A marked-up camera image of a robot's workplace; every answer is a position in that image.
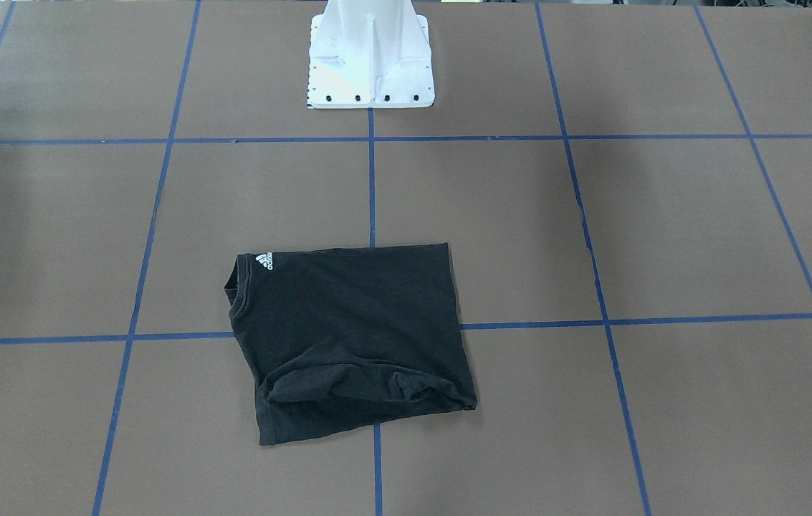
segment adidas logo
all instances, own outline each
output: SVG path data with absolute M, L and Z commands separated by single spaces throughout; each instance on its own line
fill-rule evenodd
M 256 261 L 259 262 L 263 267 L 266 269 L 272 270 L 272 254 L 271 252 L 266 252 L 266 254 L 260 254 L 256 256 Z

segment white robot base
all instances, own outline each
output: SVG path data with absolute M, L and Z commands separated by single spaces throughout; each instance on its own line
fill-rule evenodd
M 428 33 L 409 0 L 330 0 L 310 25 L 307 107 L 429 107 Z

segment black t-shirt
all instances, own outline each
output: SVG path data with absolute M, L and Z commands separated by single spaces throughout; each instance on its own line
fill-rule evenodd
M 477 405 L 447 244 L 240 254 L 225 291 L 261 445 Z

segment folded t-shirt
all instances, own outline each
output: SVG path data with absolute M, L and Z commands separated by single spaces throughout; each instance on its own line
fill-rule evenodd
M 261 445 L 477 405 L 447 244 L 240 254 L 224 289 Z

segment white logo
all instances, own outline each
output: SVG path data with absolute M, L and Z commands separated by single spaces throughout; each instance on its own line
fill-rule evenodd
M 272 270 L 272 254 L 271 252 L 266 252 L 266 254 L 260 254 L 256 256 L 256 261 L 258 261 L 263 267 L 266 269 Z

